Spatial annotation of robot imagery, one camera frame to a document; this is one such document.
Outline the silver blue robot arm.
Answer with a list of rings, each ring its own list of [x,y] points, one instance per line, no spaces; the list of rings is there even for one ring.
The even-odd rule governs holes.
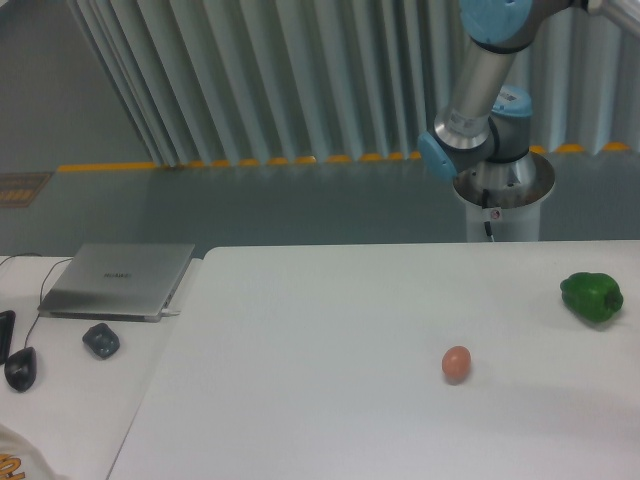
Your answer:
[[[637,1],[460,1],[463,27],[471,39],[452,97],[418,138],[431,172],[450,181],[478,162],[496,158],[502,140],[494,104],[518,52],[535,39],[547,18],[569,8],[602,15],[639,35]]]

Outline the cream sleeved forearm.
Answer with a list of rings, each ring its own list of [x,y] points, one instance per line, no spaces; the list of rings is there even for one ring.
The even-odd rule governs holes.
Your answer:
[[[1,478],[7,480],[58,480],[42,453],[15,431],[1,426]]]

